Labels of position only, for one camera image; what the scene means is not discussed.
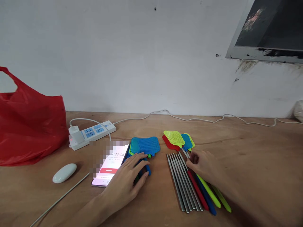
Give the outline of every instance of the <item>computer mouse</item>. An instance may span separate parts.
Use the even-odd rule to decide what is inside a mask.
[[[62,183],[66,181],[77,169],[77,165],[70,163],[63,166],[56,174],[53,176],[54,183]]]

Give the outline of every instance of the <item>stainless steel rod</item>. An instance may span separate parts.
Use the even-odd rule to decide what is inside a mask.
[[[166,154],[166,156],[167,156],[168,164],[169,164],[169,167],[170,167],[171,175],[173,176],[175,188],[176,188],[176,191],[177,191],[177,194],[178,194],[179,204],[180,204],[180,207],[181,207],[182,212],[184,212],[184,211],[185,211],[185,208],[184,208],[183,202],[182,202],[182,200],[181,200],[179,188],[178,188],[178,186],[177,186],[176,179],[175,179],[175,175],[174,175],[173,169],[172,169],[172,167],[171,167],[170,159],[168,158],[168,155],[167,155],[167,154]]]
[[[176,169],[176,172],[178,173],[178,176],[179,176],[179,179],[180,179],[180,183],[181,183],[181,186],[183,188],[183,191],[184,191],[184,195],[185,195],[185,198],[186,198],[186,201],[187,201],[187,204],[188,204],[188,207],[189,207],[189,210],[192,211],[193,210],[193,207],[192,207],[192,201],[190,200],[190,194],[189,194],[189,191],[186,187],[186,184],[184,182],[184,179],[183,179],[183,176],[177,166],[177,162],[173,156],[173,154],[171,154],[171,157],[172,157],[172,160],[173,160],[173,164],[175,165],[175,169]]]
[[[189,200],[191,202],[191,205],[192,205],[193,209],[200,210],[199,207],[198,207],[197,201],[196,201],[196,199],[195,199],[195,197],[193,195],[193,192],[192,192],[192,190],[191,190],[191,188],[189,186],[189,183],[188,183],[188,181],[186,179],[185,175],[187,175],[187,173],[184,172],[184,170],[181,168],[179,160],[178,160],[178,155],[177,154],[173,154],[173,156],[175,157],[175,161],[176,161],[177,167],[179,169],[179,172],[181,173],[182,180],[183,180],[183,183],[185,185],[186,191],[188,193],[188,197],[189,197]]]
[[[183,148],[181,148],[181,149],[182,149],[183,153],[185,154],[185,157],[189,158],[189,154]]]
[[[189,213],[189,207],[188,207],[187,201],[185,199],[185,194],[184,194],[184,191],[183,191],[183,189],[181,187],[181,183],[180,183],[179,177],[177,175],[177,172],[175,170],[175,166],[173,164],[173,161],[172,161],[172,158],[171,158],[170,155],[169,155],[169,158],[170,158],[171,166],[173,167],[173,172],[174,172],[176,180],[177,180],[177,184],[178,184],[178,187],[179,187],[179,190],[180,190],[180,194],[181,194],[181,197],[182,197],[182,201],[183,201],[186,213]]]
[[[189,182],[190,188],[192,189],[192,192],[193,192],[193,195],[194,195],[194,197],[195,197],[195,199],[196,199],[196,202],[198,203],[198,206],[199,206],[200,210],[203,211],[203,207],[202,207],[202,204],[200,203],[200,200],[199,200],[199,198],[198,198],[198,196],[197,196],[196,190],[194,189],[193,184],[192,184],[192,182],[191,182],[191,180],[189,179],[189,176],[188,176],[188,174],[187,174],[188,168],[187,168],[186,163],[185,163],[185,161],[184,161],[184,159],[183,159],[183,157],[182,157],[182,155],[181,155],[180,152],[179,152],[178,161],[179,161],[179,163],[180,163],[180,166],[183,168],[184,172],[186,173],[185,175],[186,175],[187,180],[188,180],[188,182]]]

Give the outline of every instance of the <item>white cable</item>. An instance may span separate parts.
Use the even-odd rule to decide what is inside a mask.
[[[91,120],[91,119],[87,119],[87,118],[75,118],[75,119],[72,119],[72,120],[70,120],[70,122],[69,122],[69,125],[72,127],[73,125],[72,125],[72,121],[73,120],[90,120],[90,121],[94,121],[94,122],[96,122],[96,123],[98,123],[98,124],[100,124],[101,126],[103,126],[104,128],[106,128],[106,130],[107,130],[107,132],[108,132],[108,135],[110,136],[110,132],[109,132],[109,130],[107,129],[107,127],[105,127],[103,124],[101,124],[100,122],[97,122],[97,121],[95,121],[95,120]],[[70,191],[71,190],[73,190],[75,187],[77,187],[78,186],[78,184],[80,184],[85,178],[87,178],[88,177],[88,175],[89,175],[89,173],[88,174],[86,174],[86,176],[85,177],[83,177],[77,184],[75,184],[70,190],[68,190],[68,192],[67,193],[65,193],[60,199],[58,199],[53,205],[51,205],[51,207],[50,208],[48,208],[33,224],[31,224],[31,226],[30,227],[33,227],[47,212],[49,212],[55,205],[57,205],[57,203],[58,202],[60,202],[68,193],[70,193]]]
[[[55,205],[57,205],[58,202],[60,202],[61,199],[63,199],[68,193],[70,193],[71,190],[73,190],[75,187],[78,186],[78,184],[80,184],[85,178],[87,178],[87,176],[89,175],[89,173],[83,177],[77,184],[75,184],[74,187],[72,187],[67,193],[65,193],[60,199],[57,200],[57,202],[55,202],[50,208],[48,208],[30,227],[33,227],[47,212],[49,212]]]
[[[167,111],[167,112],[169,113],[170,116],[172,116],[172,117],[174,117],[174,118],[177,118],[177,119],[180,119],[180,120],[183,120],[183,121],[201,120],[201,121],[207,121],[207,122],[210,122],[210,123],[217,123],[218,121],[223,120],[224,117],[225,117],[226,115],[228,115],[228,116],[236,117],[236,118],[240,119],[241,121],[244,121],[245,124],[247,124],[247,125],[250,125],[250,124],[257,124],[257,125],[263,125],[263,126],[267,126],[267,127],[274,127],[274,126],[277,124],[277,121],[282,122],[282,123],[287,123],[287,124],[303,124],[303,123],[300,123],[300,122],[285,122],[285,121],[279,120],[278,118],[275,118],[275,119],[274,119],[274,124],[273,124],[273,125],[265,125],[265,124],[261,124],[261,123],[257,123],[257,122],[246,122],[246,121],[243,120],[242,118],[239,118],[239,117],[237,117],[237,116],[235,116],[235,115],[228,114],[228,113],[224,114],[224,115],[222,116],[221,119],[216,120],[216,121],[205,120],[205,119],[200,119],[200,118],[183,119],[183,118],[179,118],[179,117],[176,117],[176,116],[172,115],[168,110],[159,110],[159,111],[151,112],[151,113],[149,113],[146,117],[143,117],[143,118],[128,118],[128,119],[124,119],[124,120],[121,120],[121,121],[117,121],[116,123],[114,123],[114,125],[117,124],[117,123],[120,123],[120,122],[122,122],[122,121],[126,121],[126,120],[143,120],[143,119],[147,118],[149,115],[151,115],[151,114],[153,114],[153,113],[158,113],[158,112],[162,112],[162,111]]]

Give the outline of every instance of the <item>smartphone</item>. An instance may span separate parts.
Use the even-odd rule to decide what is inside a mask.
[[[105,159],[99,173],[92,180],[92,186],[106,187],[127,156],[128,145],[113,146],[113,150]]]

